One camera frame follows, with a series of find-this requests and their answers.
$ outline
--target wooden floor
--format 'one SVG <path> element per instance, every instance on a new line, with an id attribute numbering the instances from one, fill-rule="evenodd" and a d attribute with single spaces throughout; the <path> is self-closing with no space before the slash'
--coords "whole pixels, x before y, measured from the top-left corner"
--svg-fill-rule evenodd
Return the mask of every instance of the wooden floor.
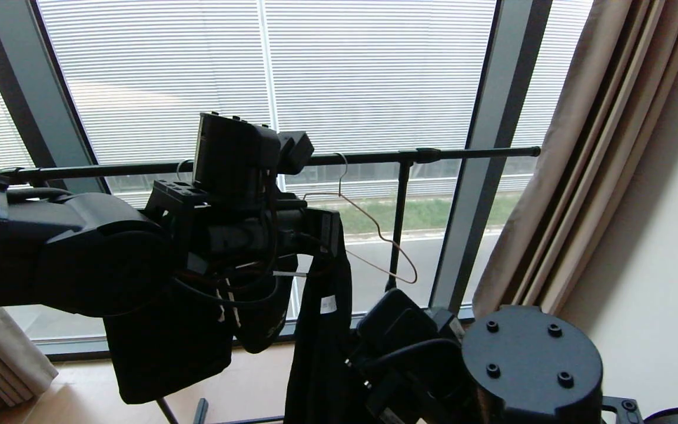
<path id="1" fill-rule="evenodd" d="M 217 376 L 167 396 L 180 424 L 192 422 L 200 398 L 207 398 L 206 422 L 277 416 L 284 413 L 293 345 L 272 346 L 257 355 L 237 349 L 232 364 Z M 40 398 L 0 411 L 0 424 L 165 424 L 156 403 L 125 405 L 111 362 L 56 365 L 59 376 Z"/>

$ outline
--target grass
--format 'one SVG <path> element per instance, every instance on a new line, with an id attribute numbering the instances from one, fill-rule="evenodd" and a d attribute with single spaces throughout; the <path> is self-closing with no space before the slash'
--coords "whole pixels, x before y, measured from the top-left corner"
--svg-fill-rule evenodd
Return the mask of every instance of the grass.
<path id="1" fill-rule="evenodd" d="M 502 226 L 517 204 L 520 193 L 498 193 L 488 217 L 488 226 Z M 388 199 L 358 201 L 378 220 L 382 231 L 392 231 L 396 202 Z M 376 227 L 362 212 L 347 204 L 327 205 L 330 209 L 341 212 L 344 231 L 347 234 L 373 233 Z M 449 221 L 451 200 L 442 198 L 416 199 L 407 201 L 404 207 L 404 230 L 444 229 Z"/>

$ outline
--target curtain fold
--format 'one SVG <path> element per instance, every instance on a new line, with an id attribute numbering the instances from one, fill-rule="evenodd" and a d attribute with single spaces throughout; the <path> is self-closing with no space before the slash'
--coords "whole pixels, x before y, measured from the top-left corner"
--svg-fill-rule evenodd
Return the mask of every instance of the curtain fold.
<path id="1" fill-rule="evenodd" d="M 40 395 L 56 376 L 54 365 L 0 308 L 0 408 Z"/>
<path id="2" fill-rule="evenodd" d="M 678 1 L 594 3 L 544 140 L 474 295 L 556 313 L 624 193 L 678 70 Z"/>

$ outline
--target wire hanger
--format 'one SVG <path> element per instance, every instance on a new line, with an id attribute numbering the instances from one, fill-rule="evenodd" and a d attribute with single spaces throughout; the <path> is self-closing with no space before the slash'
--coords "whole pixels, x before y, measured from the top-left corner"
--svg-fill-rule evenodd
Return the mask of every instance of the wire hanger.
<path id="1" fill-rule="evenodd" d="M 366 260 L 365 258 L 360 257 L 360 255 L 356 254 L 355 252 L 352 252 L 350 249 L 345 249 L 346 252 L 349 253 L 350 255 L 352 255 L 353 257 L 356 257 L 359 260 L 363 261 L 364 263 L 367 263 L 368 265 L 372 266 L 373 268 L 375 268 L 375 269 L 377 269 L 381 272 L 384 272 L 384 274 L 388 274 L 389 276 L 394 277 L 394 279 L 404 281 L 407 284 L 415 284 L 417 282 L 417 268 L 416 268 L 415 264 L 412 263 L 412 260 L 407 255 L 407 253 L 404 252 L 404 249 L 401 248 L 401 246 L 399 246 L 399 244 L 397 244 L 395 241 L 385 238 L 384 235 L 381 233 L 381 225 L 378 223 L 378 221 L 374 217 L 372 217 L 371 214 L 366 212 L 365 209 L 360 207 L 360 205 L 356 204 L 354 201 L 350 200 L 349 198 L 347 198 L 347 196 L 342 194 L 342 192 L 341 192 L 341 182 L 342 182 L 342 179 L 344 178 L 344 176 L 347 175 L 347 172 L 350 170 L 350 162 L 347 161 L 347 157 L 344 156 L 343 153 L 334 153 L 334 155 L 339 155 L 342 159 L 344 159 L 344 174 L 342 174 L 341 177 L 339 177 L 339 191 L 337 193 L 305 193 L 302 196 L 302 199 L 305 200 L 305 198 L 307 198 L 307 196 L 339 196 L 340 198 L 347 201 L 347 203 L 353 205 L 353 207 L 355 207 L 355 209 L 359 210 L 360 212 L 363 212 L 363 214 L 366 217 L 370 218 L 370 220 L 373 221 L 373 223 L 375 224 L 376 230 L 378 232 L 378 238 L 382 239 L 383 241 L 385 241 L 387 243 L 391 243 L 404 256 L 404 258 L 407 260 L 407 263 L 409 263 L 410 266 L 412 267 L 412 272 L 414 272 L 414 277 L 412 278 L 411 281 L 404 279 L 403 277 L 399 276 L 399 274 L 395 274 L 391 271 L 388 271 L 387 269 L 381 268 L 380 266 Z"/>

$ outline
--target hex bolt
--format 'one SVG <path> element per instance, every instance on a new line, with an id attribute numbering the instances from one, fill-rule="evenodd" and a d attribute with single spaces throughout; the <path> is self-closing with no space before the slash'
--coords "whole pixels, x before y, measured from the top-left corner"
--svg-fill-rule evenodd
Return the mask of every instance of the hex bolt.
<path id="1" fill-rule="evenodd" d="M 574 386 L 574 378 L 572 377 L 572 374 L 567 373 L 567 371 L 558 373 L 557 379 L 559 380 L 559 385 L 565 389 L 571 389 Z"/>
<path id="2" fill-rule="evenodd" d="M 625 410 L 628 410 L 630 412 L 633 412 L 634 410 L 637 409 L 637 405 L 632 402 L 632 400 L 622 400 L 621 402 L 622 407 L 624 407 Z"/>
<path id="3" fill-rule="evenodd" d="M 549 325 L 549 334 L 551 337 L 560 337 L 561 336 L 561 327 L 556 324 Z"/>
<path id="4" fill-rule="evenodd" d="M 499 378 L 501 376 L 501 370 L 498 368 L 498 365 L 496 364 L 488 364 L 487 367 L 485 367 L 486 373 L 488 373 L 488 376 L 490 378 Z"/>

